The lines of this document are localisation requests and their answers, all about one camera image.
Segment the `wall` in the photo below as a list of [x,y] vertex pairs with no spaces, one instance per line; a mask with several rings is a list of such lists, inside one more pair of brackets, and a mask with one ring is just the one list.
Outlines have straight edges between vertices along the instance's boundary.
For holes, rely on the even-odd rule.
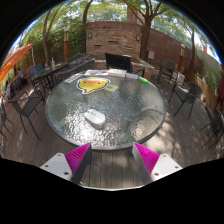
[[105,52],[138,57],[141,45],[140,25],[125,22],[94,22],[86,26],[86,53],[105,59]]
[[[155,54],[154,59],[150,60],[150,63],[156,68],[160,67],[162,59],[166,59],[175,64],[178,64],[181,50],[180,45],[181,42],[179,42],[178,40],[158,30],[151,29],[147,50],[153,51],[155,52]],[[182,66],[188,69],[190,65],[190,60],[191,50],[185,47]],[[194,67],[195,73],[201,73],[202,61],[197,56],[195,56]]]
[[[136,35],[141,33],[141,25],[125,22],[93,22],[86,26],[87,53],[96,57],[96,59],[105,59],[105,52],[115,54],[128,54],[130,56],[139,56],[140,41],[136,41]],[[88,33],[92,33],[92,38],[88,38]],[[155,52],[154,59],[149,60],[149,63],[155,68],[159,68],[162,59],[178,64],[181,42],[174,38],[158,31],[151,29],[148,41],[147,50]],[[191,50],[185,48],[185,55],[183,59],[183,67],[188,69],[191,59]],[[201,73],[202,61],[195,56],[195,73]]]

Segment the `orange umbrella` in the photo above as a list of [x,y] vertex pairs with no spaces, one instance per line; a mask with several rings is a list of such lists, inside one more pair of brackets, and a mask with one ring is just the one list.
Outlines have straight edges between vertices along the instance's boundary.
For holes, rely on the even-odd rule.
[[13,50],[9,53],[7,58],[4,60],[4,63],[0,70],[0,82],[5,77],[5,75],[13,68],[17,61],[30,49],[32,44],[20,47],[16,50]]

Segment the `patio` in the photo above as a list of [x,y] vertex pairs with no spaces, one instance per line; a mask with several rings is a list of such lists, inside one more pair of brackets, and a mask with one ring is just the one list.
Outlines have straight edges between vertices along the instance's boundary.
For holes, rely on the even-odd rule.
[[[155,85],[156,75],[152,75],[150,81]],[[199,129],[209,123],[201,100],[195,102],[190,119],[187,119],[189,104],[184,104],[173,117],[181,102],[174,94],[168,103],[172,87],[172,82],[168,84],[167,79],[161,78],[158,89],[167,103],[166,120],[159,132],[143,145],[158,154],[168,154],[183,168],[212,160],[213,153],[221,143],[212,149],[208,149],[211,143],[201,147],[206,140],[207,129],[201,132]],[[31,91],[32,87],[29,84],[24,89]],[[37,107],[38,114],[33,112],[30,117],[41,141],[35,136],[27,119],[24,119],[24,125],[28,134],[25,133],[19,115],[12,106],[6,104],[5,107],[7,116],[14,125],[6,122],[13,137],[4,129],[8,141],[1,138],[5,150],[3,158],[40,167],[56,153],[67,153],[76,147],[65,142],[51,129],[42,103]],[[86,186],[96,188],[131,188],[142,185],[138,167],[127,150],[116,153],[93,152],[82,182]]]

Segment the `wooden fence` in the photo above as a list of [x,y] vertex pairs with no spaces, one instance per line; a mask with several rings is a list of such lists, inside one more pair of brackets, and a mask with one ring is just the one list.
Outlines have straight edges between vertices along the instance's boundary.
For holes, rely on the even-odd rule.
[[194,82],[200,86],[202,93],[205,96],[206,105],[208,105],[211,109],[214,109],[216,105],[216,96],[214,92],[198,76],[189,70],[185,69],[183,75],[185,75],[185,78],[188,82]]

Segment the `round glass table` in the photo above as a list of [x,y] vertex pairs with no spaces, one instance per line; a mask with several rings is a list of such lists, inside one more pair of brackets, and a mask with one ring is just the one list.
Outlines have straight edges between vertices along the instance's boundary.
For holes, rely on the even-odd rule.
[[[93,76],[73,77],[76,79],[62,81],[53,89],[45,107],[50,126],[68,142],[78,146],[91,142],[95,151],[121,150],[133,142],[147,141],[161,128],[166,104],[151,82],[97,76],[94,78],[107,80],[107,88],[85,94],[77,83]],[[89,109],[105,115],[103,127],[96,128],[86,121],[84,113]]]

